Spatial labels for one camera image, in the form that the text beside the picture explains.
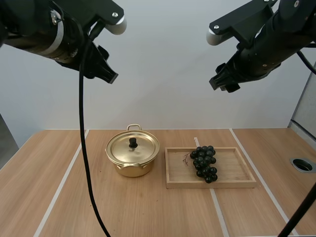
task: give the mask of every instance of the lid knob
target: lid knob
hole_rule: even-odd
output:
[[[136,143],[136,138],[132,137],[129,139],[129,147],[132,149],[135,149],[138,146],[138,144]]]

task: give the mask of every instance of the grape stem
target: grape stem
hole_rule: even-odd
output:
[[[187,157],[188,157],[189,154],[190,154],[190,152],[187,153],[187,154],[185,155],[185,158],[182,160],[187,166],[188,166]]]

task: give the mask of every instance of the wooden table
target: wooden table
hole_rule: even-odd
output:
[[[94,196],[114,237],[275,236],[316,181],[316,173],[300,173],[290,164],[290,158],[316,162],[316,152],[287,128],[149,130],[160,141],[160,153],[154,169],[139,178],[118,175],[106,157],[106,144],[119,132],[86,131]],[[164,147],[192,147],[195,137],[202,146],[238,147],[258,187],[167,190]],[[1,237],[104,236],[79,144],[78,131],[42,131],[0,171]],[[316,234],[315,203],[295,230]]]

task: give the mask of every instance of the golden pot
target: golden pot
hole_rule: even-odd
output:
[[[139,130],[130,130],[133,126],[137,126]],[[159,148],[159,141],[154,135],[143,131],[138,124],[131,124],[125,132],[109,141],[106,153],[119,174],[139,177],[153,168]]]

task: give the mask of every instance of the pot handle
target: pot handle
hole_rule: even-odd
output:
[[[123,165],[117,165],[119,169],[124,169],[127,167],[141,167],[139,163],[134,163],[134,164],[123,164]]]
[[[138,127],[139,130],[142,130],[142,127],[139,124],[131,124],[131,125],[127,126],[126,131],[129,131],[130,127]]]

